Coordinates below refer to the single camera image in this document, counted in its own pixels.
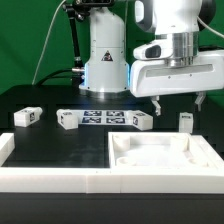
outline white box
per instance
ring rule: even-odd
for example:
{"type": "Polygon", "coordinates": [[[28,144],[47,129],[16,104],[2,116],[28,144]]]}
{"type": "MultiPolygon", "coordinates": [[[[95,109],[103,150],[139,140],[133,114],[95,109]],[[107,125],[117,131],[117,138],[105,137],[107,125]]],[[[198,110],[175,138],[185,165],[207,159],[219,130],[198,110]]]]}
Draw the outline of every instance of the white box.
{"type": "Polygon", "coordinates": [[[19,127],[27,127],[40,120],[42,109],[40,107],[27,107],[14,113],[14,124],[19,127]]]}
{"type": "Polygon", "coordinates": [[[128,111],[128,119],[130,124],[141,131],[153,128],[153,117],[140,110],[128,111]]]}
{"type": "Polygon", "coordinates": [[[180,113],[179,117],[179,132],[181,133],[192,133],[193,132],[193,114],[191,113],[180,113]]]}
{"type": "Polygon", "coordinates": [[[72,110],[58,110],[58,123],[65,129],[78,128],[78,116],[72,110]]]}

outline white plastic casing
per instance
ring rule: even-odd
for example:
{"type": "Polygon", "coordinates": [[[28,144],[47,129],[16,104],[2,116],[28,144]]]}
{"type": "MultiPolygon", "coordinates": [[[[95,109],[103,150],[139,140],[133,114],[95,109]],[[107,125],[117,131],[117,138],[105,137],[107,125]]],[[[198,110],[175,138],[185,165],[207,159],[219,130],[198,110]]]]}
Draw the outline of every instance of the white plastic casing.
{"type": "Polygon", "coordinates": [[[27,127],[40,120],[43,110],[40,107],[27,107],[14,113],[15,126],[27,127]]]}
{"type": "Polygon", "coordinates": [[[154,0],[155,34],[197,32],[201,5],[202,0],[154,0]]]}
{"type": "Polygon", "coordinates": [[[107,8],[90,15],[91,56],[85,64],[82,90],[118,93],[129,88],[129,65],[124,59],[124,22],[107,8]]]}
{"type": "Polygon", "coordinates": [[[224,51],[200,52],[191,66],[168,67],[166,60],[135,61],[130,91],[136,97],[200,92],[224,87],[224,51]]]}
{"type": "Polygon", "coordinates": [[[65,129],[78,128],[78,116],[72,110],[58,110],[58,123],[65,129]]]}

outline small white object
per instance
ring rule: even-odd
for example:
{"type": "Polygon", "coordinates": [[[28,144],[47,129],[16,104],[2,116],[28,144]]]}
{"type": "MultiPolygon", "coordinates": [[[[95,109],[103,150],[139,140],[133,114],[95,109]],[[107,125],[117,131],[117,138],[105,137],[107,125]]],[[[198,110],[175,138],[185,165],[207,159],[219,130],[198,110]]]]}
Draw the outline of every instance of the small white object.
{"type": "Polygon", "coordinates": [[[153,117],[140,110],[131,111],[128,116],[131,124],[141,131],[153,128],[153,117]]]}
{"type": "Polygon", "coordinates": [[[14,148],[14,134],[3,133],[0,136],[0,166],[6,161],[14,148]]]}
{"type": "Polygon", "coordinates": [[[40,107],[26,107],[14,113],[15,126],[27,127],[40,120],[43,110],[40,107]]]}
{"type": "Polygon", "coordinates": [[[65,129],[78,128],[78,116],[72,110],[58,110],[58,123],[65,129]]]}
{"type": "Polygon", "coordinates": [[[181,133],[192,133],[193,132],[193,114],[191,113],[180,113],[179,120],[179,132],[181,133]]]}

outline table surface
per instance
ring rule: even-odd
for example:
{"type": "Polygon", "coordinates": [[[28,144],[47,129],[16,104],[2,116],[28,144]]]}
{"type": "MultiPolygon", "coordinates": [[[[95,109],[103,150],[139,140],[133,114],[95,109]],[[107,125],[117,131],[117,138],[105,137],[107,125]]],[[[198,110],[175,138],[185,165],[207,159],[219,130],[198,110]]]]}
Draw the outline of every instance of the table surface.
{"type": "MultiPolygon", "coordinates": [[[[69,86],[15,86],[0,96],[0,134],[15,133],[16,144],[3,166],[106,168],[108,132],[139,132],[133,126],[116,125],[79,125],[66,131],[57,124],[58,109],[141,110],[154,117],[151,131],[156,132],[178,131],[179,113],[190,112],[193,134],[202,135],[223,156],[223,108],[206,98],[202,111],[195,112],[195,98],[194,94],[162,96],[162,115],[157,117],[150,98],[103,100],[80,96],[69,86]],[[13,113],[28,106],[43,108],[41,120],[27,128],[14,127],[13,113]]],[[[152,223],[223,223],[223,206],[223,195],[0,194],[0,223],[20,223],[10,214],[21,223],[74,223],[76,217],[77,223],[151,219],[152,223]]]]}

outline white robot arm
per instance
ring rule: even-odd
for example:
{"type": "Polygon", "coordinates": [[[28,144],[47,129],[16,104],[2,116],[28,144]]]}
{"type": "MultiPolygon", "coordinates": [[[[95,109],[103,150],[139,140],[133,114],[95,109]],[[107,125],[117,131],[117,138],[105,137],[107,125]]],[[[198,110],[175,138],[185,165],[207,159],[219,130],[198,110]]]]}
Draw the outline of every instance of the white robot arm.
{"type": "Polygon", "coordinates": [[[200,107],[205,91],[224,87],[224,52],[198,52],[197,18],[209,2],[214,1],[136,1],[136,22],[155,33],[155,40],[134,50],[138,59],[131,68],[134,96],[150,96],[155,105],[160,95],[200,92],[196,100],[200,107]]]}

